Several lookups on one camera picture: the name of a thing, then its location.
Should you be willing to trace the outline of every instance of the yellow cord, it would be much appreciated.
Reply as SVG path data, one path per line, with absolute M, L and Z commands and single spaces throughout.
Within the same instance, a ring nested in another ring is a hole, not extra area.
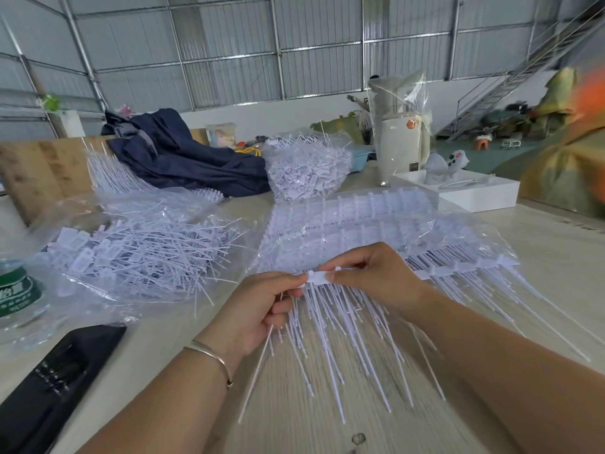
M 244 154 L 254 154 L 254 156 L 261 156 L 261 151 L 258 148 L 254 148 L 253 146 L 248 146 L 247 148 L 236 149 L 236 153 L 244 153 Z

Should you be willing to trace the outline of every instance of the green bottle label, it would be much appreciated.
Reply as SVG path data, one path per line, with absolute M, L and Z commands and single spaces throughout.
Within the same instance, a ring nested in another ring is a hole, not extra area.
M 41 296 L 38 282 L 23 267 L 0 275 L 0 318 L 35 303 Z

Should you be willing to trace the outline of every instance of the person's right hand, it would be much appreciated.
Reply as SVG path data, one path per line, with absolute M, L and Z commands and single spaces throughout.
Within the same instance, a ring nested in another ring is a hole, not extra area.
M 337 266 L 359 270 L 334 271 Z M 407 309 L 432 290 L 384 242 L 349 250 L 318 267 L 318 271 L 331 271 L 326 275 L 330 282 L 363 290 L 380 304 L 394 307 L 404 316 Z

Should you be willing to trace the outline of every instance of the handrail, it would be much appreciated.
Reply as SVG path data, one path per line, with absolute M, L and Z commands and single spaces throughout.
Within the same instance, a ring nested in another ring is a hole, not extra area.
M 584 15 L 591 7 L 595 6 L 599 1 L 601 0 L 595 0 L 588 8 L 584 9 L 580 14 L 578 14 L 576 17 L 574 17 L 572 20 L 570 20 L 569 22 L 566 22 L 567 25 L 571 25 L 573 24 L 573 22 L 577 22 L 577 20 Z M 501 65 L 500 67 L 498 67 L 494 72 L 492 72 L 490 75 L 488 75 L 487 77 L 485 77 L 480 83 L 478 83 L 475 87 L 473 87 L 473 89 L 469 90 L 467 93 L 465 93 L 461 98 L 458 99 L 458 105 L 456 106 L 456 118 L 454 119 L 454 133 L 456 133 L 456 131 L 458 130 L 458 122 L 462 119 L 460 117 L 460 113 L 466 111 L 468 108 L 470 108 L 474 103 L 476 103 L 478 100 L 480 100 L 481 98 L 484 97 L 483 94 L 477 96 L 477 98 L 469 101 L 467 104 L 465 104 L 462 108 L 460 108 L 460 102 L 462 102 L 462 100 L 465 99 L 466 96 L 468 96 L 470 93 L 472 93 L 474 90 L 476 90 L 478 87 L 480 87 L 481 85 L 483 85 L 486 81 L 488 81 L 490 78 L 494 77 L 495 75 L 501 76 L 501 75 L 506 75 L 506 74 L 510 74 L 511 71 L 513 71 L 515 68 L 517 68 L 519 65 L 521 65 L 522 63 L 529 63 L 529 65 L 524 68 L 523 70 L 521 70 L 518 73 L 513 73 L 512 77 L 516 77 L 518 75 L 520 75 L 521 73 L 525 72 L 525 70 L 527 70 L 529 67 L 532 66 L 533 63 L 535 63 L 537 60 L 539 60 L 540 58 L 544 57 L 547 53 L 551 52 L 552 50 L 556 49 L 556 47 L 562 42 L 564 41 L 566 38 L 570 37 L 571 35 L 573 35 L 575 32 L 577 32 L 580 28 L 583 28 L 586 24 L 588 24 L 588 22 L 592 21 L 598 14 L 602 13 L 605 10 L 605 6 L 603 6 L 601 9 L 599 9 L 596 13 L 592 14 L 588 19 L 586 19 L 582 24 L 580 24 L 575 30 L 569 32 L 567 35 L 565 35 L 563 38 L 560 38 L 559 41 L 557 41 L 557 43 L 555 43 L 555 45 L 553 45 L 553 47 L 551 47 L 550 49 L 548 49 L 548 51 L 544 51 L 542 52 L 542 54 L 540 54 L 538 57 L 534 57 L 533 60 L 531 62 L 527 62 L 527 46 L 524 46 L 522 49 L 520 49 L 515 55 L 513 55 L 511 57 L 511 59 L 517 57 L 519 55 L 519 53 L 523 52 L 524 53 L 524 58 L 520 61 L 518 61 L 517 63 L 515 63 L 514 65 L 512 65 L 511 67 L 507 68 L 507 70 L 503 73 L 498 73 L 503 67 L 504 65 Z M 560 22 L 563 22 L 561 19 L 557 20 L 556 22 L 554 22 L 551 26 L 549 26 L 544 32 L 542 32 L 540 35 L 538 35 L 537 37 L 535 37 L 533 39 L 533 41 L 530 43 L 534 44 L 542 35 L 544 35 L 546 32 L 548 32 L 550 29 L 554 28 L 557 26 L 557 24 L 559 24 Z M 548 41 L 552 40 L 553 38 L 556 38 L 557 36 L 560 35 L 560 32 L 556 32 L 555 34 L 553 34 L 552 36 L 548 37 L 546 39 L 546 41 L 544 41 L 544 44 L 548 43 Z

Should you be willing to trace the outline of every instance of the white box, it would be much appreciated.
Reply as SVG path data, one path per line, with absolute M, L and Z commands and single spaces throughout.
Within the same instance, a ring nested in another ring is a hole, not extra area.
M 479 180 L 480 183 L 469 184 L 459 188 L 439 189 L 439 184 L 425 184 L 427 171 L 403 172 L 391 175 L 391 187 L 419 186 L 428 197 L 438 204 L 444 199 L 454 203 L 469 212 L 484 212 L 486 210 L 505 209 L 514 207 L 517 203 L 519 182 L 507 178 L 494 177 L 478 172 L 461 170 L 456 181 Z

